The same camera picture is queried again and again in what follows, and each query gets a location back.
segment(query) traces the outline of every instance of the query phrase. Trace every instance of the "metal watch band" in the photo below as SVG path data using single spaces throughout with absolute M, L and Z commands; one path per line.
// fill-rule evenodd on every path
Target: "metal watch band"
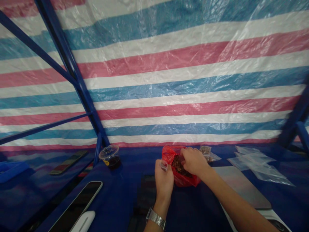
M 162 228 L 163 231 L 165 230 L 166 221 L 162 219 L 159 215 L 157 215 L 157 213 L 152 208 L 149 209 L 148 214 L 146 216 L 146 222 L 148 222 L 148 220 L 151 220 L 154 223 L 156 223 L 158 226 Z

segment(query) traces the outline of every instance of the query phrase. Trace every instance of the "hand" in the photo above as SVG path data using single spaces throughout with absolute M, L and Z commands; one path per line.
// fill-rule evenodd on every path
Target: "hand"
M 183 167 L 189 173 L 201 178 L 202 174 L 211 169 L 202 153 L 192 147 L 181 149 L 180 154 L 183 155 Z
M 167 171 L 162 170 L 160 167 L 161 162 L 162 160 L 156 160 L 154 169 L 157 201 L 168 203 L 169 205 L 174 186 L 174 174 L 170 165 L 168 166 Z

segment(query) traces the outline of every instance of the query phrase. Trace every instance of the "smartphone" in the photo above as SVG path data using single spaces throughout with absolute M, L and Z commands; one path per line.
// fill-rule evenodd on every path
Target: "smartphone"
M 89 182 L 60 216 L 49 232 L 70 232 L 79 217 L 87 210 L 102 186 L 103 183 L 101 181 Z
M 66 171 L 69 167 L 71 167 L 74 163 L 76 163 L 78 160 L 80 160 L 87 153 L 88 153 L 88 151 L 86 151 L 86 150 L 76 152 L 70 158 L 65 160 L 62 164 L 55 167 L 49 174 L 50 175 L 60 175 L 60 174 L 62 174 L 64 171 Z

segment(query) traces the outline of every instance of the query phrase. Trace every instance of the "tarpaulin wall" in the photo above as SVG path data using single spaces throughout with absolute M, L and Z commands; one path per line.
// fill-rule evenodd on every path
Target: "tarpaulin wall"
M 52 2 L 120 146 L 275 141 L 309 74 L 305 0 Z M 58 57 L 32 1 L 1 10 Z M 0 36 L 2 135 L 84 111 L 64 78 L 14 36 Z M 87 118 L 49 131 L 1 149 L 96 143 Z

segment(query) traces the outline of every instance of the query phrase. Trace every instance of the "blue metal frame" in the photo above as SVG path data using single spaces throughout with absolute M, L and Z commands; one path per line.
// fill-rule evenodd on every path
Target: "blue metal frame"
M 59 19 L 56 15 L 56 12 L 49 0 L 35 0 L 35 3 L 39 9 L 39 12 L 44 20 L 44 23 L 54 41 L 54 44 L 58 50 L 58 53 L 63 61 L 63 64 L 71 74 L 71 76 L 75 77 L 80 85 L 79 89 L 76 89 L 76 92 L 85 108 L 86 112 L 91 112 L 92 114 L 89 116 L 90 122 L 98 135 L 101 133 L 103 139 L 103 145 L 110 145 L 109 140 L 107 138 L 106 132 L 102 126 L 99 115 L 94 107 L 93 101 L 87 90 L 84 79 L 80 73 L 80 70 L 77 66 L 77 63 L 74 59 L 72 51 L 70 50 L 69 43 L 65 37 L 65 34 L 61 28 Z
M 304 150 L 309 154 L 309 134 L 303 122 L 297 122 L 297 134 L 302 142 Z
M 50 124 L 47 124 L 47 125 L 43 125 L 43 126 L 39 126 L 39 127 L 30 129 L 30 130 L 23 131 L 23 132 L 20 132 L 20 133 L 17 133 L 17 134 L 13 134 L 13 135 L 9 135 L 9 136 L 3 137 L 3 138 L 0 139 L 0 145 L 4 144 L 4 143 L 7 143 L 7 142 L 11 142 L 11 141 L 16 140 L 16 139 L 23 138 L 23 137 L 28 136 L 28 135 L 32 135 L 32 134 L 35 134 L 35 133 L 38 133 L 38 132 L 41 132 L 41 131 L 44 131 L 44 130 L 47 130 L 47 129 L 50 129 L 50 128 L 53 128 L 53 127 L 56 127 L 56 126 L 59 126 L 59 125 L 62 125 L 62 124 L 65 124 L 67 122 L 71 122 L 71 121 L 74 121 L 74 120 L 77 120 L 77 119 L 89 116 L 89 115 L 90 115 L 90 113 L 81 114 L 81 115 L 78 115 L 78 116 L 75 116 L 75 117 L 72 117 L 72 118 L 68 118 L 68 119 L 64 119 L 64 120 L 61 120 L 61 121 L 53 122 L 53 123 L 50 123 Z
M 60 73 L 74 87 L 79 88 L 79 84 L 72 76 L 70 76 L 56 61 L 54 61 L 39 45 L 37 45 L 29 36 L 26 35 L 9 17 L 0 11 L 0 23 L 34 51 L 39 57 L 46 61 L 54 70 Z
M 86 113 L 69 119 L 64 119 L 58 122 L 50 123 L 48 125 L 43 125 L 34 129 L 23 131 L 18 134 L 6 136 L 0 139 L 0 145 L 88 116 L 94 128 L 94 131 L 98 136 L 98 144 L 96 149 L 97 152 L 95 155 L 96 162 L 94 163 L 95 165 L 98 162 L 98 153 L 101 146 L 108 146 L 110 145 L 110 142 L 102 126 L 99 115 L 95 109 L 83 77 L 78 69 L 77 63 L 70 50 L 69 44 L 66 40 L 65 34 L 61 28 L 60 22 L 52 7 L 51 2 L 49 0 L 36 0 L 35 3 L 37 4 L 39 12 L 47 26 L 47 29 L 54 41 L 54 44 L 67 71 L 64 70 L 56 61 L 54 61 L 40 46 L 38 46 L 29 36 L 27 36 L 2 11 L 0 11 L 0 23 L 74 86 Z
M 287 149 L 292 148 L 292 143 L 297 136 L 297 132 L 299 132 L 298 122 L 305 123 L 309 117 L 309 78 L 307 79 L 307 85 L 304 89 L 301 97 L 296 103 L 293 111 L 290 114 L 289 119 L 286 124 L 282 128 L 282 133 L 279 135 L 277 143 Z M 307 138 L 307 136 L 303 136 L 304 131 L 301 130 L 302 135 L 300 135 L 301 142 L 304 144 L 308 144 L 308 141 L 303 141 Z

